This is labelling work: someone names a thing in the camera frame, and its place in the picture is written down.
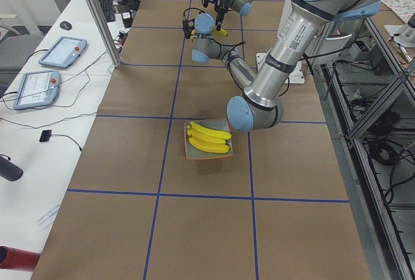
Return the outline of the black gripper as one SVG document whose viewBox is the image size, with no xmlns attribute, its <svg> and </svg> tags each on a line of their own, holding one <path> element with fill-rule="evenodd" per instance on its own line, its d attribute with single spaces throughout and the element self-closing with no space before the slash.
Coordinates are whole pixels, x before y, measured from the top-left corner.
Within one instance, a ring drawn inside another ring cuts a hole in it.
<svg viewBox="0 0 415 280">
<path fill-rule="evenodd" d="M 216 16 L 216 31 L 220 31 L 222 28 L 222 23 L 224 21 L 225 13 L 228 11 L 230 6 L 230 0 L 215 0 L 215 12 Z"/>
</svg>

